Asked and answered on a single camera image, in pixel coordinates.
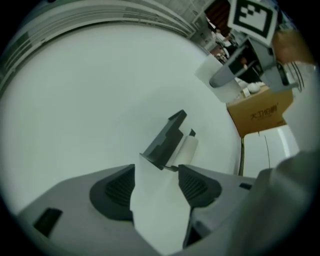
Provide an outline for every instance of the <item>cardboard box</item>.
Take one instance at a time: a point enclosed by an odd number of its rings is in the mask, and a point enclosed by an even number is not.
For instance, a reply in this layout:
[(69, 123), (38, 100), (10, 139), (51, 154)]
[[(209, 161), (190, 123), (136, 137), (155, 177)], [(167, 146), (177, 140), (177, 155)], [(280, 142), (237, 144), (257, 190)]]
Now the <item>cardboard box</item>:
[(247, 134), (286, 125), (283, 112), (293, 102), (292, 90), (273, 93), (267, 86), (247, 98), (226, 105), (241, 138)]

